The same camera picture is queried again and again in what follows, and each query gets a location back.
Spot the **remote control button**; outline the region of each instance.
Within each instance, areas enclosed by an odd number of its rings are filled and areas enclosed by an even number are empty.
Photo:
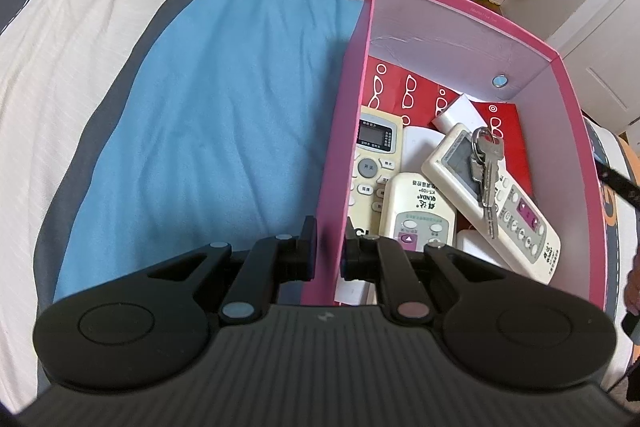
[[[373,194],[373,187],[371,185],[365,185],[361,183],[358,185],[358,192],[360,194],[364,194],[365,196],[370,196]]]
[[[363,178],[372,178],[378,174],[378,166],[371,158],[363,158],[358,163],[358,172]]]
[[[396,168],[396,162],[394,162],[393,160],[383,160],[382,158],[380,158],[380,166],[383,169],[387,169],[388,171],[392,171]]]

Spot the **bed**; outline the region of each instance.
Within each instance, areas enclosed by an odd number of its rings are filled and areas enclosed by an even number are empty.
[[[0,401],[46,383],[31,330],[53,301],[298,232],[361,6],[0,0]]]

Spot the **gray round button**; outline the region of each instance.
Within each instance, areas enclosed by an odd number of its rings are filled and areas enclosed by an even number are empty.
[[[372,178],[378,173],[378,165],[371,158],[363,158],[358,162],[358,172],[363,178]]]

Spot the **white remote control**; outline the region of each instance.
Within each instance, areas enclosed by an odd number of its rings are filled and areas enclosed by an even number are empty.
[[[422,174],[401,172],[386,184],[380,235],[422,251],[434,242],[452,247],[455,232],[455,208]]]
[[[560,238],[526,192],[498,168],[495,187],[497,237],[489,236],[481,187],[471,175],[471,133],[455,125],[422,164],[422,172],[482,234],[514,272],[547,284],[558,265]]]
[[[400,171],[401,153],[402,118],[362,106],[349,195],[356,234],[378,233],[385,185]]]

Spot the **key ring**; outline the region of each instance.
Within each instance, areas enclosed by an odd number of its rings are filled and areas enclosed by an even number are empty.
[[[476,157],[476,161],[480,164],[484,164],[484,154],[478,151],[478,139],[481,136],[489,136],[491,142],[494,142],[494,135],[491,133],[491,130],[488,127],[478,127],[473,134],[471,135],[471,150]]]

